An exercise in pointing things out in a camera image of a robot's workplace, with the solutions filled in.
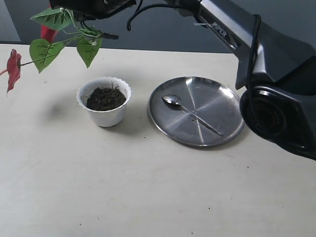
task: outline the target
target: white table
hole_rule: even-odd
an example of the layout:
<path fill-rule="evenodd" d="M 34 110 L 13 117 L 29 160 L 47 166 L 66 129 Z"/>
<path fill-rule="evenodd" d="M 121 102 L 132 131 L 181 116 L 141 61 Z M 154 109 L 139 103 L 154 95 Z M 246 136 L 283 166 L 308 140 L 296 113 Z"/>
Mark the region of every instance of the white table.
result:
<path fill-rule="evenodd" d="M 5 67 L 12 48 L 0 45 Z M 179 76 L 235 87 L 227 54 L 102 49 L 87 70 L 66 48 L 38 74 L 0 80 L 1 237 L 315 237 L 316 161 L 245 129 L 215 149 L 182 146 L 146 116 L 151 92 Z M 89 79 L 132 88 L 123 122 L 95 126 L 76 101 Z"/>

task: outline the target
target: gray wall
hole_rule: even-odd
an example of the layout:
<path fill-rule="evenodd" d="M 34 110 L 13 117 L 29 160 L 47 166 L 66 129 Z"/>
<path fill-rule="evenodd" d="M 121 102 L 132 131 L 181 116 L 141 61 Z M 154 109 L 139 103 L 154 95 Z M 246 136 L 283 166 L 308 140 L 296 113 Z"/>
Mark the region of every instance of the gray wall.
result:
<path fill-rule="evenodd" d="M 304 40 L 316 47 L 316 1 L 314 0 L 233 0 L 250 13 L 262 15 L 263 21 L 291 37 Z M 148 5 L 162 0 L 144 0 Z M 40 37 L 40 26 L 29 18 L 45 9 L 47 0 L 5 0 L 17 32 L 23 43 Z M 173 9 L 151 9 L 139 15 L 126 30 L 126 21 L 135 7 L 118 15 L 92 22 L 104 32 L 118 34 L 119 40 L 104 40 L 103 47 L 190 51 L 228 52 L 208 30 L 196 27 L 192 17 L 183 18 Z M 68 36 L 60 33 L 57 40 Z"/>

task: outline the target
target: white paper cup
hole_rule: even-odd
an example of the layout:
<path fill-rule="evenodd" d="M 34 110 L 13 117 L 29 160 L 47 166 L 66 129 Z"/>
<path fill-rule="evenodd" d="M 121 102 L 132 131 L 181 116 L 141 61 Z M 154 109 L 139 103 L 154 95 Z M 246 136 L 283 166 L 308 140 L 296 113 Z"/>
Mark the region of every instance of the white paper cup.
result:
<path fill-rule="evenodd" d="M 96 88 L 117 88 L 125 96 L 126 101 L 121 106 L 108 111 L 95 111 L 87 108 L 87 100 Z M 77 92 L 77 101 L 87 110 L 91 120 L 101 127 L 112 127 L 120 123 L 126 111 L 126 105 L 131 97 L 129 85 L 118 78 L 102 77 L 88 81 Z"/>

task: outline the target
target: soil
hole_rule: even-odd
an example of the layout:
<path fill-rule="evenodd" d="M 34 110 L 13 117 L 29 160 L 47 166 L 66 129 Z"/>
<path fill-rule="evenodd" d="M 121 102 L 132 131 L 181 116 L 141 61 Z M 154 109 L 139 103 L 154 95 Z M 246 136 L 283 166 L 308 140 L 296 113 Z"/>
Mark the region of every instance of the soil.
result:
<path fill-rule="evenodd" d="M 108 111 L 124 104 L 125 96 L 118 89 L 96 88 L 87 100 L 87 107 L 95 111 Z"/>

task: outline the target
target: spoon handle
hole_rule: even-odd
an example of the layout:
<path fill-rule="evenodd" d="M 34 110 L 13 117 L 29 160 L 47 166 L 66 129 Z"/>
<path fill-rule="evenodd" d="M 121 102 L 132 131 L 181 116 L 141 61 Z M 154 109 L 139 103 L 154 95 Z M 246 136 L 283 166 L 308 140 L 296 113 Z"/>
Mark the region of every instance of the spoon handle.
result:
<path fill-rule="evenodd" d="M 192 114 L 198 121 L 200 121 L 205 127 L 209 128 L 210 130 L 214 131 L 215 133 L 217 133 L 220 136 L 223 136 L 222 133 L 220 133 L 219 131 L 217 131 L 214 127 L 212 127 L 211 125 L 209 125 L 205 120 L 203 120 L 200 116 L 197 116 L 195 113 L 193 113 L 192 111 L 188 110 L 186 107 L 181 106 L 185 111 L 187 111 L 188 113 Z"/>

